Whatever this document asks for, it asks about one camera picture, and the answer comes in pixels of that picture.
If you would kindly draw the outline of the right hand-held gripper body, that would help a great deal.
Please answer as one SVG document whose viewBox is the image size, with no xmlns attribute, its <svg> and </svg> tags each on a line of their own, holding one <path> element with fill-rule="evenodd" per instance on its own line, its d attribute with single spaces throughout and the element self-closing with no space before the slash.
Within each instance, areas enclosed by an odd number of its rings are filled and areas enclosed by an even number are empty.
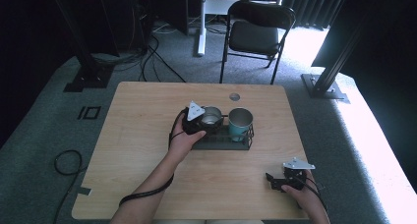
<svg viewBox="0 0 417 224">
<path fill-rule="evenodd" d="M 297 157 L 293 157 L 289 161 L 284 162 L 282 166 L 286 184 L 299 191 L 301 191 L 306 184 L 306 171 L 314 170 L 316 168 L 315 165 Z"/>
</svg>

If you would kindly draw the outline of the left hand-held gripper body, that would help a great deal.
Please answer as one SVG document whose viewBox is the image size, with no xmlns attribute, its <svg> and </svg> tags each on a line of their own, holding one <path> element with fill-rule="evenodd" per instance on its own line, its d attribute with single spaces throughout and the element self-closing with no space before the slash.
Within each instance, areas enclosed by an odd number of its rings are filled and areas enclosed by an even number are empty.
<svg viewBox="0 0 417 224">
<path fill-rule="evenodd" d="M 205 131 L 208 135 L 212 133 L 212 128 L 203 119 L 206 117 L 206 109 L 191 101 L 185 108 L 184 118 L 182 120 L 183 131 L 187 135 L 192 135 L 200 131 Z"/>
</svg>

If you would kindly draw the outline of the silver metal cup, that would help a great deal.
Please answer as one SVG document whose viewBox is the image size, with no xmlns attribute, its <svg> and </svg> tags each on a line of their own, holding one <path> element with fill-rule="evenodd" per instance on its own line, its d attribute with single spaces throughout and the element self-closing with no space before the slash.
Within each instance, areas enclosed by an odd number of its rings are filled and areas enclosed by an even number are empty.
<svg viewBox="0 0 417 224">
<path fill-rule="evenodd" d="M 223 116 L 221 111 L 214 106 L 205 106 L 202 123 L 206 126 L 218 126 L 222 124 Z"/>
</svg>

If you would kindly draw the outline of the black wire basket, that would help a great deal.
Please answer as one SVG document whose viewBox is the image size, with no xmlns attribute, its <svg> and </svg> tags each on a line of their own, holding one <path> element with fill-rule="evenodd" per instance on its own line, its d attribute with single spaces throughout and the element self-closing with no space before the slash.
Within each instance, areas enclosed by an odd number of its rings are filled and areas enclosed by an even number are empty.
<svg viewBox="0 0 417 224">
<path fill-rule="evenodd" d="M 197 141 L 195 150 L 249 150 L 253 143 L 253 125 L 244 128 L 232 126 L 233 134 L 229 134 L 228 116 L 223 115 L 220 127 L 211 135 Z"/>
</svg>

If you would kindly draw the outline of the teal metal cup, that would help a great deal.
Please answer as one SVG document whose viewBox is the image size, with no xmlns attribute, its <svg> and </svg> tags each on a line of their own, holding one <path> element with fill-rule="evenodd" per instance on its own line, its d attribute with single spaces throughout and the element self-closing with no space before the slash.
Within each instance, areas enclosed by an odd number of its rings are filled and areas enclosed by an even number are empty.
<svg viewBox="0 0 417 224">
<path fill-rule="evenodd" d="M 253 124 L 253 114 L 246 108 L 234 108 L 228 114 L 228 134 L 234 142 L 246 140 Z"/>
</svg>

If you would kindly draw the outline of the person's right hand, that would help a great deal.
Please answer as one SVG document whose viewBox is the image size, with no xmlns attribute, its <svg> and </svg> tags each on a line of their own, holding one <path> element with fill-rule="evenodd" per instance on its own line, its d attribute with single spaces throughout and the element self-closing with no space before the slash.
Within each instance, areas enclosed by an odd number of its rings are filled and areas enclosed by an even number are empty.
<svg viewBox="0 0 417 224">
<path fill-rule="evenodd" d="M 307 174 L 307 180 L 306 185 L 304 188 L 299 191 L 296 190 L 288 185 L 283 185 L 282 189 L 292 196 L 298 204 L 301 206 L 301 208 L 305 211 L 306 208 L 311 206 L 323 206 L 320 198 L 318 197 L 318 190 L 316 185 L 314 184 L 314 179 L 309 170 L 306 171 Z"/>
</svg>

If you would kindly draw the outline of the person's left hand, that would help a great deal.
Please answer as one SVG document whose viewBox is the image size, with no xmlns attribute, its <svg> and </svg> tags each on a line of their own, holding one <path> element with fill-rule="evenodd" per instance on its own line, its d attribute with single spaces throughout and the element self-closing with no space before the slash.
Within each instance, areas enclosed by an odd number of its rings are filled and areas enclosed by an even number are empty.
<svg viewBox="0 0 417 224">
<path fill-rule="evenodd" d="M 183 131 L 182 120 L 185 114 L 181 113 L 175 120 L 168 143 L 167 159 L 170 164 L 178 165 L 181 163 L 193 148 L 194 144 L 202 139 L 205 131 L 198 131 L 188 135 Z"/>
</svg>

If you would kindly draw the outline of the black metal stand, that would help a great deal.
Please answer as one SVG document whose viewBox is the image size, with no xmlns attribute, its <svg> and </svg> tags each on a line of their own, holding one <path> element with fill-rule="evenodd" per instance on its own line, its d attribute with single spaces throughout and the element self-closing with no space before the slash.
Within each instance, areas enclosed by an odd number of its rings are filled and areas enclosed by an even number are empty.
<svg viewBox="0 0 417 224">
<path fill-rule="evenodd" d="M 311 98 L 347 100 L 335 79 L 358 44 L 366 19 L 365 10 L 340 11 L 313 61 L 314 67 L 324 70 L 301 76 Z"/>
<path fill-rule="evenodd" d="M 82 31 L 72 14 L 66 0 L 55 0 L 64 20 L 70 37 L 69 43 L 80 63 L 80 69 L 74 79 L 66 84 L 65 92 L 82 92 L 85 88 L 107 88 L 114 65 L 97 62 L 90 54 Z"/>
</svg>

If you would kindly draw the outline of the black folding chair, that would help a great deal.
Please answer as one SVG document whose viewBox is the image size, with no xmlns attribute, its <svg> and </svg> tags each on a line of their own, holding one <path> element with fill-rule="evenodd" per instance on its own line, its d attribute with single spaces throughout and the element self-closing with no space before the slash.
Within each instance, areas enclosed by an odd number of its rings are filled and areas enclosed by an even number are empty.
<svg viewBox="0 0 417 224">
<path fill-rule="evenodd" d="M 227 11 L 219 82 L 223 83 L 229 55 L 275 61 L 270 83 L 275 81 L 286 37 L 296 22 L 295 12 L 286 6 L 237 1 Z"/>
</svg>

